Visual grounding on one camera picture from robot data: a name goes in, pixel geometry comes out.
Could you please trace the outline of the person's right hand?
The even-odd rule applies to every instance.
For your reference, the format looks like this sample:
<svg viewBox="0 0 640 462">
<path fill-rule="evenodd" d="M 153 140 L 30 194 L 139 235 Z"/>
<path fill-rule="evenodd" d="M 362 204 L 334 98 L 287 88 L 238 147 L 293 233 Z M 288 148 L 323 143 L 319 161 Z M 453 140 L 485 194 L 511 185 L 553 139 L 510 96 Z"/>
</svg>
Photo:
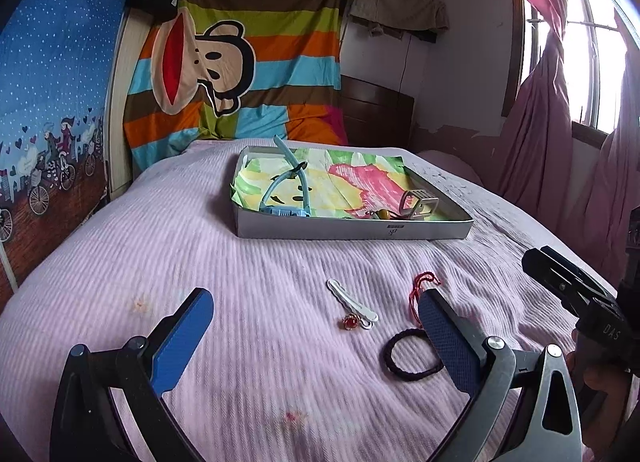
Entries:
<svg viewBox="0 0 640 462">
<path fill-rule="evenodd" d="M 606 395 L 597 416 L 582 426 L 587 448 L 582 460 L 600 461 L 638 404 L 639 379 L 615 364 L 592 364 L 584 372 L 584 383 Z"/>
</svg>

